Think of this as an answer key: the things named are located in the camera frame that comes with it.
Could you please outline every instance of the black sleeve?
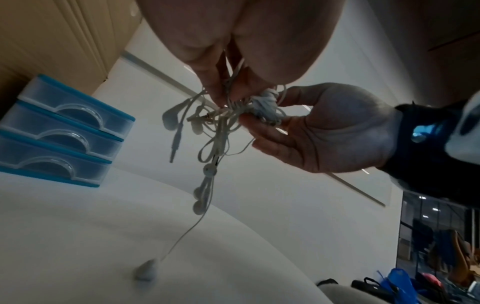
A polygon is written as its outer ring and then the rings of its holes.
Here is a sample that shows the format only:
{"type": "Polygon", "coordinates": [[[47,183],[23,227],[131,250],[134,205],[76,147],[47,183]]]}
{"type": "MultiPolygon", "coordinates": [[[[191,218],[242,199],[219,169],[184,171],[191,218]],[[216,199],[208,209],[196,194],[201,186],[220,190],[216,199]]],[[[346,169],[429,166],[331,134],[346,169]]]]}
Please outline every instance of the black sleeve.
{"type": "Polygon", "coordinates": [[[462,116],[462,107],[398,106],[403,118],[396,151],[379,169],[404,190],[479,207],[480,166],[459,161],[445,152],[445,144],[462,116]]]}

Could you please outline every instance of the table surface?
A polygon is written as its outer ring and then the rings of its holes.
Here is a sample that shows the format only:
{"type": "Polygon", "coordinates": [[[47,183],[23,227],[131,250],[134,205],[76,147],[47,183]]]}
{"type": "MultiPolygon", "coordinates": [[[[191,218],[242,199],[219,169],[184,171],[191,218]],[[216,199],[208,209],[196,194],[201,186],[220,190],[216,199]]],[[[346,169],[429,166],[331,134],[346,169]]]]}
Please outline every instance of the table surface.
{"type": "Polygon", "coordinates": [[[112,168],[100,188],[0,173],[0,294],[11,303],[326,303],[325,295],[251,229],[188,193],[112,168]]]}

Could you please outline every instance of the plastic drawer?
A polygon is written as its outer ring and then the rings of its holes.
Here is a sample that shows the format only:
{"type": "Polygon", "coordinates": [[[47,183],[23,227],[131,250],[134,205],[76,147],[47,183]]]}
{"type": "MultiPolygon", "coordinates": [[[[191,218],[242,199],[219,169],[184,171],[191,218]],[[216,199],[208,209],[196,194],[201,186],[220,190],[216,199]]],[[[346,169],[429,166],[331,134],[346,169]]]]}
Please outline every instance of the plastic drawer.
{"type": "Polygon", "coordinates": [[[98,187],[111,162],[0,131],[0,171],[98,187]]]}
{"type": "Polygon", "coordinates": [[[135,121],[133,116],[45,75],[30,81],[18,98],[123,139],[135,121]]]}
{"type": "Polygon", "coordinates": [[[8,111],[0,129],[111,161],[123,141],[23,101],[8,111]]]}

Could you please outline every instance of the hand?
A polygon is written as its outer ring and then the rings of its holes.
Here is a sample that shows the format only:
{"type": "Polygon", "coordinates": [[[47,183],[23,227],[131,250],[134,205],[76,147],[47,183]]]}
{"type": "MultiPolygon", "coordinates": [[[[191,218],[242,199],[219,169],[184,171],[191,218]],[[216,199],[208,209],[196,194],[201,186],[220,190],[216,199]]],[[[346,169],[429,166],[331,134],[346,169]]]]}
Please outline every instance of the hand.
{"type": "Polygon", "coordinates": [[[165,46],[195,71],[219,106],[227,97],[226,57],[245,58],[230,98],[238,100],[303,75],[332,35],[344,0],[137,0],[165,46]]]}
{"type": "Polygon", "coordinates": [[[287,117],[280,133],[251,114],[240,117],[253,147],[308,172],[350,172],[381,167],[393,155],[402,114],[359,87],[325,83],[289,88],[281,106],[313,106],[287,117]]]}

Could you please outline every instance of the cardboard box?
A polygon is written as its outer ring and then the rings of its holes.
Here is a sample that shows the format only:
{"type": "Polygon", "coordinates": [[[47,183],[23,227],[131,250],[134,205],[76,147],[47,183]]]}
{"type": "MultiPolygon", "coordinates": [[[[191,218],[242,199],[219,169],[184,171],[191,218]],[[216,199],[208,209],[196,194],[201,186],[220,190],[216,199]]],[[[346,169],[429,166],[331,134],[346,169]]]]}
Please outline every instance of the cardboard box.
{"type": "Polygon", "coordinates": [[[134,0],[2,2],[0,117],[40,73],[93,93],[141,18],[134,0]]]}

